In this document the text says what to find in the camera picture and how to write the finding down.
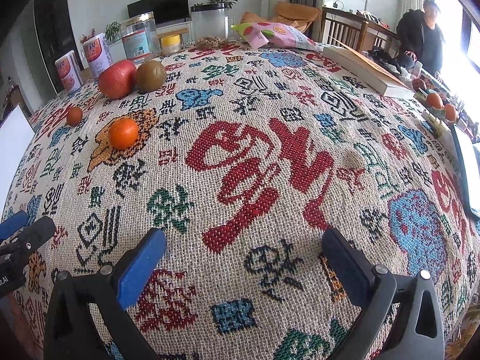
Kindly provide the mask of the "orange mandarin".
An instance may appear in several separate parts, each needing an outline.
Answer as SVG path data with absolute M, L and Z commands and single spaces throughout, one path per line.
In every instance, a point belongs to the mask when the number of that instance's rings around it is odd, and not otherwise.
M 108 140 L 116 150 L 125 150 L 137 141 L 139 127 L 133 119 L 116 120 L 108 129 Z

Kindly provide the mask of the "brown kiwi fruit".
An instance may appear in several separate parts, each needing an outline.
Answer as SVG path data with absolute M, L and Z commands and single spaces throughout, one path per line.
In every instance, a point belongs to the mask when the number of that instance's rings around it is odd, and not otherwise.
M 142 63 L 136 72 L 137 88 L 142 92 L 153 92 L 160 89 L 167 78 L 164 66 L 157 60 Z

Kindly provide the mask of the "white board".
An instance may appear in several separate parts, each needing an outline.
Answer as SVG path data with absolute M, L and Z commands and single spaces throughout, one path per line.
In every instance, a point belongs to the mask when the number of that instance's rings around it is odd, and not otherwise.
M 0 131 L 0 203 L 1 210 L 25 151 L 34 137 L 34 131 L 21 110 L 16 106 L 1 124 Z

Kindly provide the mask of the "small dark red-brown fruit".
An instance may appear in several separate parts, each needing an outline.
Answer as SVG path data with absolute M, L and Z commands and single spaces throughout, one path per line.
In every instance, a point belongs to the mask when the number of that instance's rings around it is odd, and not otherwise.
M 78 106 L 75 106 L 68 111 L 66 122 L 70 127 L 76 127 L 82 119 L 83 111 Z

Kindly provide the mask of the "patterned woven tablecloth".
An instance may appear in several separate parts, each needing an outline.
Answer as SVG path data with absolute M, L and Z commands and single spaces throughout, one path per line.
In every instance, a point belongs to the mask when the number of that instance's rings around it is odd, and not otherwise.
M 327 358 L 360 312 L 321 251 L 329 226 L 395 274 L 428 270 L 455 333 L 479 289 L 479 225 L 413 97 L 306 50 L 233 43 L 161 62 L 157 91 L 110 100 L 88 82 L 30 119 L 3 213 L 56 225 L 8 302 L 33 358 L 57 273 L 114 264 L 153 227 L 167 252 L 128 313 L 162 359 Z M 121 118 L 139 132 L 116 150 Z

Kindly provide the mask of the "red apple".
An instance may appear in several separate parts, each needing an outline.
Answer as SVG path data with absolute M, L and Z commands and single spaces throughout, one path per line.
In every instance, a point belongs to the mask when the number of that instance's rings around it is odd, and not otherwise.
M 136 72 L 137 68 L 131 61 L 121 60 L 100 74 L 97 86 L 109 99 L 124 98 L 134 91 Z

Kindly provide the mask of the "left orange-purple can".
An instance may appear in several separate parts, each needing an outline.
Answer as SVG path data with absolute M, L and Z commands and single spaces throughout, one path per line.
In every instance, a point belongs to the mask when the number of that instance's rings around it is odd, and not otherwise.
M 82 85 L 80 68 L 75 52 L 70 50 L 55 61 L 58 77 L 68 94 L 76 92 Z

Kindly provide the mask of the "orange-purple can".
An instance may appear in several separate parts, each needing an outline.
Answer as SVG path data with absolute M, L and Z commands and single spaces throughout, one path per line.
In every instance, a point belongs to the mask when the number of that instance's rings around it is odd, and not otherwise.
M 80 68 L 75 52 L 70 50 L 55 61 L 58 77 L 68 94 L 76 92 L 82 85 Z
M 113 64 L 105 33 L 100 33 L 85 41 L 83 51 L 95 80 Z

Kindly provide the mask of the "right orange-purple can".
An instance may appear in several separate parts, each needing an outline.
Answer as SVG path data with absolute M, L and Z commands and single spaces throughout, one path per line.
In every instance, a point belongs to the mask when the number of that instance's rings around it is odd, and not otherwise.
M 100 33 L 85 41 L 83 51 L 95 80 L 113 64 L 105 33 Z

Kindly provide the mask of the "small yellow lid jar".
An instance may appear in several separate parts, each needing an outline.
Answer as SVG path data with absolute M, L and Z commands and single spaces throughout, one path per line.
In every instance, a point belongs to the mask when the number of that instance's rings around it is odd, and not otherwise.
M 182 49 L 182 37 L 180 34 L 168 35 L 160 38 L 160 45 L 164 55 L 172 55 Z

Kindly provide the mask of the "book on table edge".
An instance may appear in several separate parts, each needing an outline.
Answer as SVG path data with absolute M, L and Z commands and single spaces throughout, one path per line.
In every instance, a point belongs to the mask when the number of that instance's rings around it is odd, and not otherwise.
M 323 55 L 346 68 L 382 96 L 392 98 L 411 98 L 413 96 L 413 91 L 403 82 L 354 49 L 325 45 Z

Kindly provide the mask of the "clear jar blue label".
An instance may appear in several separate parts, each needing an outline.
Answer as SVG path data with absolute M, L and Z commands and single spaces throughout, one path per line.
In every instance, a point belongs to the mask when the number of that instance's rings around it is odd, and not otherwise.
M 133 63 L 143 63 L 158 57 L 161 53 L 153 11 L 122 22 L 120 36 L 126 59 Z

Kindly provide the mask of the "pile of nuts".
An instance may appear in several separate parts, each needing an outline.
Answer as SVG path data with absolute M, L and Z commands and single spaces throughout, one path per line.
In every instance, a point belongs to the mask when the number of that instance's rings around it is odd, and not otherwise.
M 219 37 L 202 37 L 195 42 L 195 48 L 198 50 L 218 50 L 228 46 L 230 43 L 227 39 Z

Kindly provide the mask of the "wooden chair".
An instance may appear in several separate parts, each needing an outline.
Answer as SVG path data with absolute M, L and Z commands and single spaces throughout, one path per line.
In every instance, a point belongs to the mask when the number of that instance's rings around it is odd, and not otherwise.
M 391 56 L 399 50 L 400 42 L 395 32 L 354 13 L 330 7 L 321 8 L 319 42 L 347 45 L 362 52 L 380 47 Z

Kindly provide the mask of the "dark display cabinet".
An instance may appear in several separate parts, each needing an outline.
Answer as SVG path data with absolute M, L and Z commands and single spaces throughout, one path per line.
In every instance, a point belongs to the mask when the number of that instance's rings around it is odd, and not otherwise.
M 73 50 L 80 64 L 68 12 L 68 0 L 34 0 L 34 18 L 41 54 L 57 93 L 64 90 L 55 61 Z

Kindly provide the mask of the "person in black jacket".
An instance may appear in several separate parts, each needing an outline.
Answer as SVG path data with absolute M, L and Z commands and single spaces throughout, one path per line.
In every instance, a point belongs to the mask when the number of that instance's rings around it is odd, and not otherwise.
M 411 69 L 417 61 L 436 79 L 443 66 L 443 33 L 437 25 L 439 7 L 431 0 L 423 2 L 423 9 L 403 14 L 396 27 L 400 41 L 396 62 Z

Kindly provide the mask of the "clear jar black lid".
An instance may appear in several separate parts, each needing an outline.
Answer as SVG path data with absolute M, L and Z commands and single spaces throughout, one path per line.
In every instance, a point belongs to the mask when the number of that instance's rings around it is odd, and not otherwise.
M 225 40 L 229 34 L 228 10 L 223 2 L 192 6 L 190 16 L 194 40 L 200 41 L 203 38 Z

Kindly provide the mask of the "pink snack bag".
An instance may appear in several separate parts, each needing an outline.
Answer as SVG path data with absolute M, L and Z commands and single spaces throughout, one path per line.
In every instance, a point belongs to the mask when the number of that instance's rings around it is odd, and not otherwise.
M 293 26 L 282 23 L 248 22 L 233 24 L 231 29 L 254 50 L 268 44 L 280 48 L 323 51 L 324 45 L 313 41 Z

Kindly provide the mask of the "black television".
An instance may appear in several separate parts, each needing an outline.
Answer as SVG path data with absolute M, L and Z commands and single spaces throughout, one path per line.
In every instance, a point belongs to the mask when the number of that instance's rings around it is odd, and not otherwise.
M 191 17 L 189 0 L 139 0 L 128 4 L 127 11 L 129 18 L 152 12 L 156 25 L 186 22 Z

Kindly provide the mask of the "orange cushion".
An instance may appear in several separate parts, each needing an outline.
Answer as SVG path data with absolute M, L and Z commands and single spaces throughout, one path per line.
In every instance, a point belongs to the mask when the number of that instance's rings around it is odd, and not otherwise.
M 245 12 L 240 23 L 269 22 L 290 25 L 301 33 L 306 31 L 320 17 L 321 10 L 298 3 L 279 1 L 274 8 L 274 15 L 270 19 L 260 17 L 251 12 Z

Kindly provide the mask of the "green potted plant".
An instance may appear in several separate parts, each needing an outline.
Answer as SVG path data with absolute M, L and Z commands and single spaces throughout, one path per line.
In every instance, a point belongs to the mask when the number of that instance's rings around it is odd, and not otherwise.
M 208 4 L 223 4 L 226 8 L 232 9 L 239 0 L 207 0 Z

